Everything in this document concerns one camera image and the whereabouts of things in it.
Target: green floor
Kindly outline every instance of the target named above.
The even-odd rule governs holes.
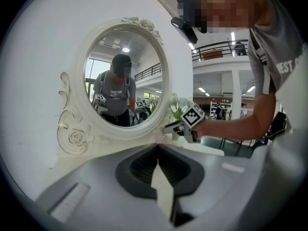
[[[221,142],[221,139],[213,139],[209,137],[202,137],[201,139],[202,145],[206,145],[206,146],[209,146],[215,149],[219,149],[220,142]],[[225,146],[222,150],[224,151],[226,156],[234,156],[237,151],[238,146],[239,145],[235,143],[225,142]],[[251,147],[248,148],[247,145],[242,145],[240,152],[237,156],[250,158],[251,153],[252,153]]]

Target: mirror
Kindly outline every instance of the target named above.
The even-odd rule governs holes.
[[[105,121],[133,127],[150,119],[163,95],[162,65],[143,33],[119,28],[99,38],[85,65],[85,88]]]

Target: gray t-shirt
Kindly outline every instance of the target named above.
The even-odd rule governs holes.
[[[292,73],[305,50],[299,31],[281,2],[266,1],[272,12],[273,22],[270,26],[255,25],[252,30],[265,52],[267,66],[263,66],[257,57],[251,39],[248,43],[256,96],[277,91]]]
[[[99,74],[94,83],[94,93],[98,94],[100,92],[100,81],[101,75]],[[129,97],[135,98],[136,95],[136,83],[132,77],[129,83]],[[119,116],[123,114],[128,109],[128,89],[126,87],[126,79],[121,85],[115,85],[111,83],[109,71],[106,72],[106,78],[103,79],[103,88],[101,95],[106,99],[105,105],[109,108],[108,112],[104,112],[110,116]]]

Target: ornate mirror frame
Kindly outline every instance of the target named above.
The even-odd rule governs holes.
[[[131,128],[117,127],[104,121],[93,109],[85,88],[84,70],[93,46],[109,32],[120,28],[145,37],[154,47],[162,66],[164,92],[157,108],[149,119]],[[59,91],[59,94],[65,97],[65,106],[57,130],[60,147],[68,154],[81,155],[91,146],[100,148],[106,142],[136,140],[148,135],[159,126],[167,112],[172,93],[171,76],[163,40],[151,21],[138,17],[122,18],[97,27],[84,40],[70,70],[61,74],[65,90]]]

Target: fluorescent light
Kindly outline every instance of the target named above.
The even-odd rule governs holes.
[[[231,32],[231,38],[232,38],[232,45],[235,45],[235,35],[234,35],[234,32]]]
[[[247,92],[251,92],[254,88],[255,86],[252,86]]]
[[[205,90],[202,87],[198,88],[201,92],[205,92]]]
[[[189,47],[193,50],[193,53],[197,53],[197,51],[196,51],[196,50],[194,50],[194,46],[193,46],[193,44],[192,44],[192,43],[189,43],[188,45],[189,45]]]

